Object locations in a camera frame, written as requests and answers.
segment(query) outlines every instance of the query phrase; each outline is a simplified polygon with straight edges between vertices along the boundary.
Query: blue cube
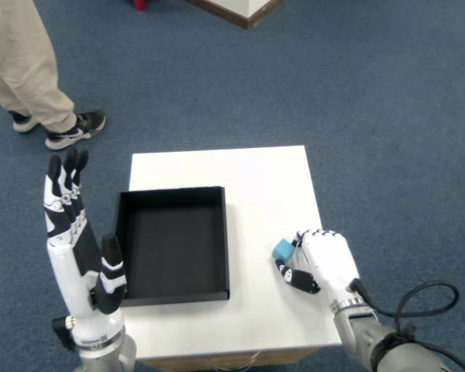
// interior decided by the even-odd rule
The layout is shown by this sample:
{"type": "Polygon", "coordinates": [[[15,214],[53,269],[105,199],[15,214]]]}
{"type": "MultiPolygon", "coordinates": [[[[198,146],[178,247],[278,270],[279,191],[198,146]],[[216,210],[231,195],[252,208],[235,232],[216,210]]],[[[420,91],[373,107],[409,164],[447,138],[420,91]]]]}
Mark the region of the blue cube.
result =
{"type": "Polygon", "coordinates": [[[295,248],[286,240],[282,239],[272,251],[272,257],[275,260],[283,260],[285,263],[289,261],[295,248]]]}

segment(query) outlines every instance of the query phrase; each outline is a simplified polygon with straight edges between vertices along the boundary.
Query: white table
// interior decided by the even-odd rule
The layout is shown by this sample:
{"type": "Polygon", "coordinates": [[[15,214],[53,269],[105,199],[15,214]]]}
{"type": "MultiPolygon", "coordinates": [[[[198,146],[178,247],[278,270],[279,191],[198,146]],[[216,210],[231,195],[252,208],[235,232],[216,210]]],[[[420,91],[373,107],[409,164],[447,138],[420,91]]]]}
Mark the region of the white table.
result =
{"type": "Polygon", "coordinates": [[[226,189],[231,298],[123,308],[136,357],[340,344],[327,299],[289,287],[271,257],[281,238],[321,227],[305,148],[133,155],[130,191],[199,186],[226,189]]]}

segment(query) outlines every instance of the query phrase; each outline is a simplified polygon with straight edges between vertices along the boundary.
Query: black tray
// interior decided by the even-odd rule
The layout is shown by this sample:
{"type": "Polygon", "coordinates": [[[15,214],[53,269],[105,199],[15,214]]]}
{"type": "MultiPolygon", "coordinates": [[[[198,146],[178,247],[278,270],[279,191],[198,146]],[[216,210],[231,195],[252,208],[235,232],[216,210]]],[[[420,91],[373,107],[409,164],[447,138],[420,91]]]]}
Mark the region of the black tray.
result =
{"type": "Polygon", "coordinates": [[[115,234],[122,306],[229,299],[224,188],[122,192],[115,234]]]}

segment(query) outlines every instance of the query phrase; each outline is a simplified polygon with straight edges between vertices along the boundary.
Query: wooden baseboard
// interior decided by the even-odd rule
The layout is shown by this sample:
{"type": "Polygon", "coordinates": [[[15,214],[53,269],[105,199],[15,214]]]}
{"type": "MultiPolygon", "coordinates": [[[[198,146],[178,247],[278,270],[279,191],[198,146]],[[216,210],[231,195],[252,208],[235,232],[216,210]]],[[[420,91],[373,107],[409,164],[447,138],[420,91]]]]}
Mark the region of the wooden baseboard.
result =
{"type": "Polygon", "coordinates": [[[243,27],[244,29],[251,29],[254,26],[256,26],[257,23],[261,19],[263,19],[267,14],[272,12],[274,8],[280,5],[283,0],[270,0],[267,4],[265,4],[262,8],[257,10],[250,17],[245,17],[243,15],[240,15],[220,5],[210,2],[209,0],[186,0],[186,1],[192,5],[198,6],[199,8],[206,10],[207,12],[213,14],[214,16],[223,18],[226,21],[229,21],[239,27],[243,27]]]}

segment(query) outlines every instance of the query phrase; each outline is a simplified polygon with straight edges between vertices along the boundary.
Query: shoe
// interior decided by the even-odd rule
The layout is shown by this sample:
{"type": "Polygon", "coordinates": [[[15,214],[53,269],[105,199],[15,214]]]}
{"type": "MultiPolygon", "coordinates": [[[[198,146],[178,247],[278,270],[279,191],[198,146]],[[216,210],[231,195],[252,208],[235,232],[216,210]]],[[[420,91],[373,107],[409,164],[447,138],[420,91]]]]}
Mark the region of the shoe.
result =
{"type": "Polygon", "coordinates": [[[61,150],[77,141],[88,140],[98,134],[105,126],[105,115],[101,111],[77,114],[76,124],[66,132],[56,133],[46,131],[46,147],[50,150],[61,150]]]}
{"type": "Polygon", "coordinates": [[[32,116],[24,116],[14,111],[9,111],[9,114],[14,118],[14,124],[12,124],[14,130],[19,133],[29,133],[40,124],[32,116]]]}

